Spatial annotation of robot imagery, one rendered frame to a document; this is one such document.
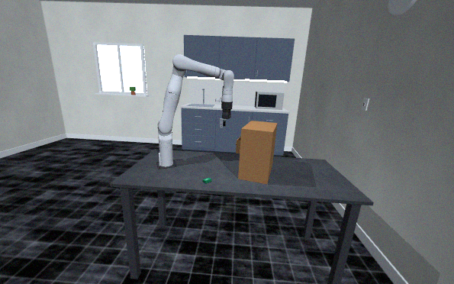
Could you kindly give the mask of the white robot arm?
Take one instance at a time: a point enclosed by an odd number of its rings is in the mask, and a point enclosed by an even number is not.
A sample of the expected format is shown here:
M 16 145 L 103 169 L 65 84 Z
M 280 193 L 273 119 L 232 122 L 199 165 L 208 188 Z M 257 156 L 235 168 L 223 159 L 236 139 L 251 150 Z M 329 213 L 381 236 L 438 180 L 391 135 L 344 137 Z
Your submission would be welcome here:
M 172 77 L 166 89 L 163 105 L 163 115 L 158 122 L 159 138 L 159 165 L 173 165 L 172 153 L 172 123 L 175 110 L 179 103 L 182 90 L 182 80 L 186 70 L 191 70 L 205 76 L 221 79 L 224 81 L 222 94 L 233 94 L 234 74 L 231 70 L 220 69 L 204 63 L 191 60 L 181 54 L 174 56 Z

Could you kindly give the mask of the tan wooden chest of drawers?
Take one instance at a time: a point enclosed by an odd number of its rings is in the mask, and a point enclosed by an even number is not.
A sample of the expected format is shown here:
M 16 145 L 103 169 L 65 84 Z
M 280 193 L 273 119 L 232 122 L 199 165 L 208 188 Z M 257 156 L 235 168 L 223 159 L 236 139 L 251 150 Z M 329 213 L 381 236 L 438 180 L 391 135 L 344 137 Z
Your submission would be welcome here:
M 238 179 L 268 184 L 277 124 L 251 121 L 241 128 Z

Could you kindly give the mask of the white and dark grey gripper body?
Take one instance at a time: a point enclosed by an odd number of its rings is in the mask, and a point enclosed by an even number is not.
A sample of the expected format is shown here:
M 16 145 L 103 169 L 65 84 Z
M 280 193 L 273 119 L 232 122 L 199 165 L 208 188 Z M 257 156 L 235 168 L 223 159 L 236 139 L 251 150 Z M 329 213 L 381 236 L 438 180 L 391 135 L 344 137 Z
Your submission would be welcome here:
M 231 116 L 230 110 L 233 104 L 233 95 L 222 94 L 222 98 L 216 98 L 216 102 L 221 102 L 221 108 L 223 109 L 222 118 L 229 119 Z

